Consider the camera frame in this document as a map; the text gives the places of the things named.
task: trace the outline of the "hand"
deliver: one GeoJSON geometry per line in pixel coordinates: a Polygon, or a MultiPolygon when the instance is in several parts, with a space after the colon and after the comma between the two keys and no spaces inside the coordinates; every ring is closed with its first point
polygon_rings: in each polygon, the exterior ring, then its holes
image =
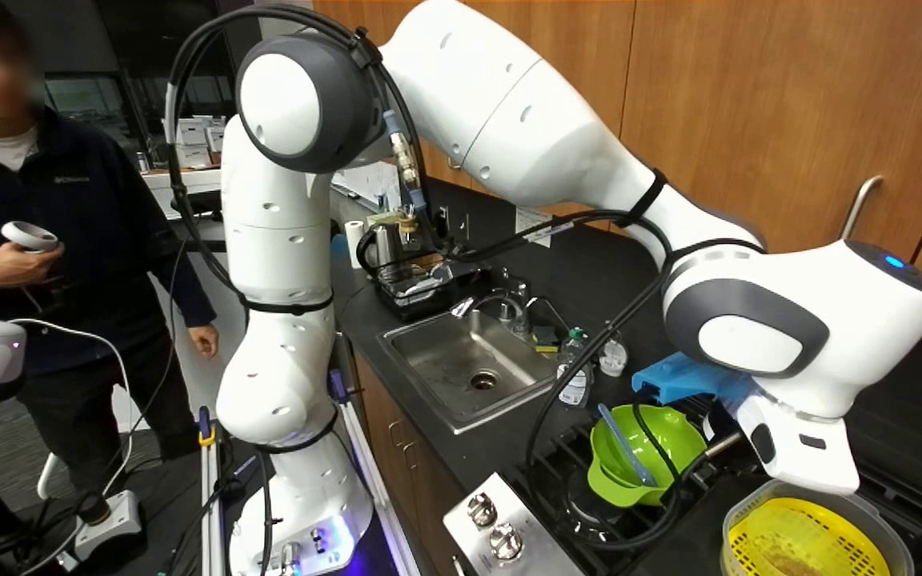
{"type": "Polygon", "coordinates": [[[202,360],[211,360],[218,354],[215,328],[187,328],[184,338],[193,339],[193,345],[202,360]]]}
{"type": "Polygon", "coordinates": [[[60,258],[64,258],[64,248],[23,250],[16,245],[0,245],[0,293],[54,283],[54,269],[60,258]]]}

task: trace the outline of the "sink basin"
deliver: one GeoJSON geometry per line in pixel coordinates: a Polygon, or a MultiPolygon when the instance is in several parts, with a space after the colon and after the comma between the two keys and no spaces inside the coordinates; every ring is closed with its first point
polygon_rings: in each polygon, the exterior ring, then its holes
{"type": "Polygon", "coordinates": [[[405,384],[429,402],[434,415],[455,431],[486,425],[509,409],[551,391],[555,356],[534,345],[497,320],[473,331],[452,314],[385,334],[405,384]]]}

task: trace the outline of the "yellow strainer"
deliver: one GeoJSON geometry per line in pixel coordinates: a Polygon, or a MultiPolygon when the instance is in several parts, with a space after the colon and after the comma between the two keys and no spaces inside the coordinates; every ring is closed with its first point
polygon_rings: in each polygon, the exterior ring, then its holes
{"type": "Polygon", "coordinates": [[[745,576],[891,576],[878,544],[838,514],[774,496],[729,526],[727,570],[745,576]]]}

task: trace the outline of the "green colander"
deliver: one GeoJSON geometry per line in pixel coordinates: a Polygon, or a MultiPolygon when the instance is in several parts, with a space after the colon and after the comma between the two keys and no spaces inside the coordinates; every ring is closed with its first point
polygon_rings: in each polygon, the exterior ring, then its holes
{"type": "MultiPolygon", "coordinates": [[[[654,486],[644,486],[638,475],[626,471],[609,425],[596,422],[590,428],[590,450],[591,450],[591,466],[585,471],[590,491],[618,508],[631,508],[638,502],[660,505],[661,494],[672,486],[676,476],[661,466],[654,442],[644,435],[639,422],[632,421],[631,404],[611,406],[611,415],[618,428],[625,431],[632,458],[645,466],[654,486]]],[[[686,471],[696,454],[705,454],[708,442],[695,428],[695,422],[686,421],[686,412],[672,406],[639,404],[639,415],[645,428],[654,431],[654,440],[672,458],[676,471],[686,471]]]]}

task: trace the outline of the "man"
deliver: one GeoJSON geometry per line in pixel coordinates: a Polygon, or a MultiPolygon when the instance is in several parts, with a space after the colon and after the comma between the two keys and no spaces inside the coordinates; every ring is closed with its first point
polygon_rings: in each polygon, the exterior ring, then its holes
{"type": "MultiPolygon", "coordinates": [[[[0,14],[0,224],[32,221],[60,237],[42,252],[0,237],[0,320],[42,318],[110,339],[161,454],[183,458],[196,453],[196,422],[147,271],[175,298],[202,360],[218,348],[215,314],[117,144],[42,108],[34,55],[32,32],[0,14]]],[[[105,345],[27,328],[18,402],[78,496],[99,494],[120,461],[114,382],[105,345]]]]}

